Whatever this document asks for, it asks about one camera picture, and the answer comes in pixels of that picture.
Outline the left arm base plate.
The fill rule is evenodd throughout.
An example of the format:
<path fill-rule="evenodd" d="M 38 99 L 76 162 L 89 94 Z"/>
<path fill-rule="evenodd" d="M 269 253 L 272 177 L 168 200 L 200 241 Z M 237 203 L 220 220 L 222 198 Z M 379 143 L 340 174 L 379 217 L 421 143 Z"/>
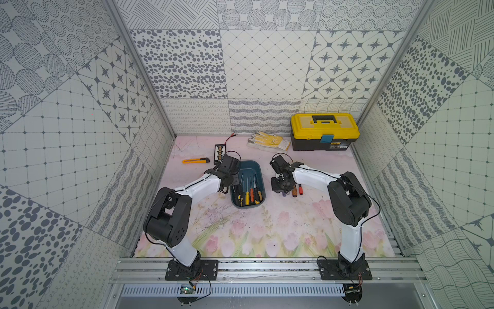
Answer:
<path fill-rule="evenodd" d="M 218 260 L 195 260 L 191 266 L 182 265 L 177 260 L 168 263 L 166 281 L 215 281 L 219 268 Z"/>

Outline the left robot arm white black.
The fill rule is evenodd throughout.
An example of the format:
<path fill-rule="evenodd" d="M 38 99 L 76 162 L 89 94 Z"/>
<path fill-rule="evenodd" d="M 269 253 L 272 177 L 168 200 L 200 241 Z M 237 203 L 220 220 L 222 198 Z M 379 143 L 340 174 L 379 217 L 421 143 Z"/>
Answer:
<path fill-rule="evenodd" d="M 171 189 L 161 188 L 145 218 L 143 231 L 148 242 L 164 246 L 179 265 L 193 268 L 199 252 L 186 238 L 192 206 L 216 193 L 228 193 L 239 181 L 241 157 L 224 155 L 222 161 L 208 169 L 192 183 Z"/>

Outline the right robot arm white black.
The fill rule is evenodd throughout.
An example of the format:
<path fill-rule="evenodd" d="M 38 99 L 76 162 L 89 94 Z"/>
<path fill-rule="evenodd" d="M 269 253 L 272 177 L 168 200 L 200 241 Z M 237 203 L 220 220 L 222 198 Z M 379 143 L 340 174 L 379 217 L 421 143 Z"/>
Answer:
<path fill-rule="evenodd" d="M 289 193 L 297 185 L 307 185 L 329 194 L 333 213 L 342 224 L 338 261 L 342 269 L 359 267 L 365 261 L 362 225 L 372 206 L 370 196 L 352 172 L 334 174 L 316 170 L 302 162 L 288 163 L 281 154 L 270 161 L 276 176 L 271 178 L 275 193 Z"/>

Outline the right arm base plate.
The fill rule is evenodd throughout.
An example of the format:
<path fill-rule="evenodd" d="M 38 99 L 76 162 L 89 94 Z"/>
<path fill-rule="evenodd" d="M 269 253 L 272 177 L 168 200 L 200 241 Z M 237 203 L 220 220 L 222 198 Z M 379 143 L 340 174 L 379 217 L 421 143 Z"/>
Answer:
<path fill-rule="evenodd" d="M 367 260 L 363 257 L 354 263 L 346 260 L 318 259 L 316 261 L 321 280 L 370 281 L 373 275 Z"/>

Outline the orange handle screwdriver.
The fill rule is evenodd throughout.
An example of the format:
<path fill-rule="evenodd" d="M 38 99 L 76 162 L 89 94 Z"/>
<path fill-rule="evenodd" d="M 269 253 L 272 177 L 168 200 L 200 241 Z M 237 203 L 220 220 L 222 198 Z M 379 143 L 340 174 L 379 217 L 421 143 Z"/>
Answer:
<path fill-rule="evenodd" d="M 248 180 L 248 191 L 250 193 L 250 203 L 251 204 L 254 204 L 254 192 L 253 192 L 253 180 L 252 180 L 252 177 L 250 176 L 249 177 L 249 180 Z"/>

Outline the teal plastic storage box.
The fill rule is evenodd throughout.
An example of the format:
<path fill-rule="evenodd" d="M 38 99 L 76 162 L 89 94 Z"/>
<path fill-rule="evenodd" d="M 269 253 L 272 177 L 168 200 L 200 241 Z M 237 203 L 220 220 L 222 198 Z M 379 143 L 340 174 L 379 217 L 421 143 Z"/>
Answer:
<path fill-rule="evenodd" d="M 249 177 L 253 180 L 254 204 L 250 203 L 250 193 L 248 191 Z M 266 200 L 266 192 L 262 179 L 261 166 L 253 160 L 241 162 L 239 171 L 240 184 L 230 188 L 232 203 L 237 208 L 258 207 Z"/>

